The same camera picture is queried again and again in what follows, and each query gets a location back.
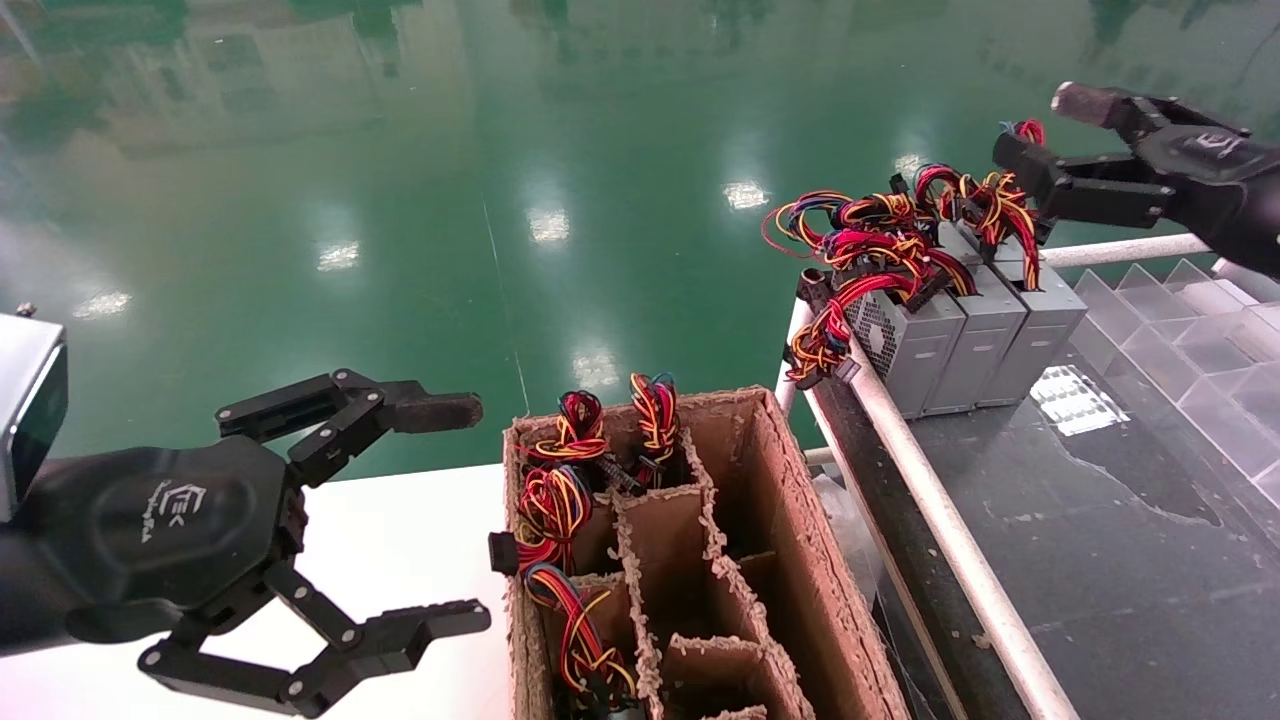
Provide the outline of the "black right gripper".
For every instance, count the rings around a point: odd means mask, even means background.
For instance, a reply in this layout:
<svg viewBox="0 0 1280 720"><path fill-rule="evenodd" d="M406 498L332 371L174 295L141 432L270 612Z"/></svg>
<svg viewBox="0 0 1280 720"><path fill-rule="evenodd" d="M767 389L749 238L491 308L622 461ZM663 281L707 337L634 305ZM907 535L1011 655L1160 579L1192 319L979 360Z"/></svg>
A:
<svg viewBox="0 0 1280 720"><path fill-rule="evenodd" d="M1251 129L1174 96L1064 82L1060 117L1114 132L1133 154L1065 158L1011 133L995 141L993 161L1038 217L1151 228L1178 223L1229 261L1279 278L1279 150Z"/></svg>

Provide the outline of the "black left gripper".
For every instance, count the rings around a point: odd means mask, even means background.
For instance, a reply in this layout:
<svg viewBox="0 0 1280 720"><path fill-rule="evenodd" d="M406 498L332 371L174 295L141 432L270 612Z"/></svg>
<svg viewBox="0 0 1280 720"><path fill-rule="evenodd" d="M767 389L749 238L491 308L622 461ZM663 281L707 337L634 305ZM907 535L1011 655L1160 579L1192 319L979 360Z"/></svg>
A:
<svg viewBox="0 0 1280 720"><path fill-rule="evenodd" d="M138 659L166 689L321 717L360 683L413 671L434 641L489 629L492 614L458 600L356 623L291 565L306 527L298 488L330 480L387 433L481 419L476 393L342 368L218 410L225 439L207 447L56 460L3 524L3 653L172 632ZM287 464L261 446L297 432ZM273 596L324 639L315 659L285 670L204 652Z"/></svg>

